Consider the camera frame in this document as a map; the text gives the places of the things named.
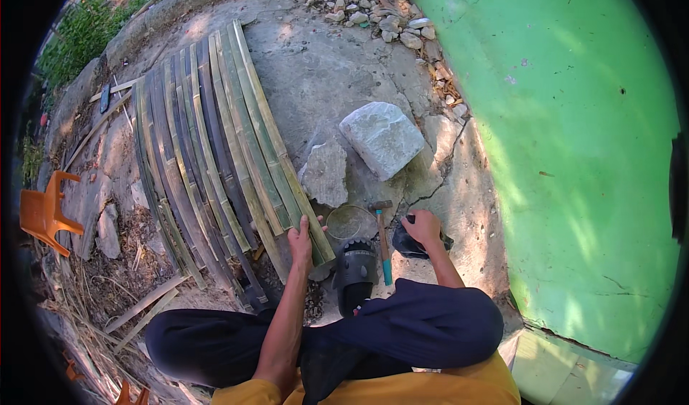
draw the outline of concrete ground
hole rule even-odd
[[[393,201],[393,207],[384,214],[389,242],[398,219],[409,209],[433,211],[443,221],[445,233],[455,241],[450,257],[464,282],[494,298],[506,317],[506,336],[512,333],[521,326],[521,320],[507,303],[500,207],[477,132],[480,123],[470,120],[458,137],[461,125],[434,93],[426,66],[416,64],[415,51],[398,41],[385,43],[375,38],[370,27],[345,28],[312,12],[303,6],[303,0],[224,0],[193,14],[180,10],[179,20],[168,32],[151,34],[148,47],[142,48],[138,56],[128,58],[124,71],[116,75],[118,82],[140,76],[160,48],[164,48],[161,56],[167,56],[227,25],[233,18],[248,23],[247,43],[294,167],[299,170],[304,165],[314,145],[334,138],[347,152],[347,204],[366,208],[372,201]],[[344,117],[371,101],[397,105],[418,125],[427,142],[407,167],[385,182],[370,172],[338,129]],[[91,119],[96,120],[95,112]],[[81,182],[66,185],[65,199],[82,203],[65,208],[68,216],[86,223],[90,213],[102,209],[107,201],[114,201],[120,212],[123,255],[118,260],[98,258],[97,263],[105,265],[101,269],[138,297],[169,278],[169,263],[152,251],[147,251],[143,271],[131,269],[136,251],[134,241],[146,243],[154,239],[155,228],[150,214],[133,202],[130,186],[139,179],[139,171],[132,131],[124,114],[114,117],[108,127],[103,126],[70,171],[80,174]],[[325,216],[332,211],[323,206],[315,209]],[[355,233],[379,242],[375,219],[363,209],[340,207],[329,216],[329,226],[333,247],[341,245],[341,238]],[[72,237],[72,245],[80,246],[79,237]],[[406,259],[396,251],[392,253],[392,269],[394,278],[436,281],[427,261]],[[380,266],[378,273],[382,278]],[[316,312],[313,323],[326,324],[340,317],[331,282],[332,275],[320,283],[322,313]],[[102,287],[114,289],[111,284]],[[180,295],[173,302],[175,308],[235,307],[212,281],[206,291],[199,291],[191,281],[179,289]],[[385,287],[382,279],[374,288],[376,297],[393,292],[394,286]],[[131,304],[101,306],[103,313],[94,314],[94,321],[102,326]]]

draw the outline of hammer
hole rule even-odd
[[[382,201],[369,203],[369,211],[375,211],[378,220],[378,234],[380,235],[380,252],[383,259],[383,277],[385,285],[392,285],[392,266],[390,265],[390,251],[387,247],[387,236],[385,236],[385,224],[383,223],[383,209],[392,208],[392,201]]]

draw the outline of orange plastic chair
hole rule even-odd
[[[60,182],[63,179],[76,182],[81,180],[78,175],[56,170],[50,177],[45,193],[22,190],[19,198],[19,226],[26,233],[55,248],[63,257],[69,257],[70,252],[57,243],[55,234],[58,230],[67,230],[83,235],[84,228],[62,214],[60,199],[64,198],[65,194],[60,193]]]
[[[144,387],[141,393],[139,393],[139,397],[132,404],[132,401],[129,399],[129,383],[127,380],[122,380],[122,390],[120,390],[120,397],[117,398],[115,405],[147,405],[148,394],[148,389]]]

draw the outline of green painted wall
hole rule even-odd
[[[667,203],[679,124],[639,11],[631,0],[414,1],[486,146],[522,315],[640,361],[679,253]]]

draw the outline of black slipper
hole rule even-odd
[[[377,282],[377,259],[374,244],[363,237],[348,240],[340,249],[333,289],[338,291],[338,306],[342,317],[354,316],[354,311],[371,297],[374,283]]]

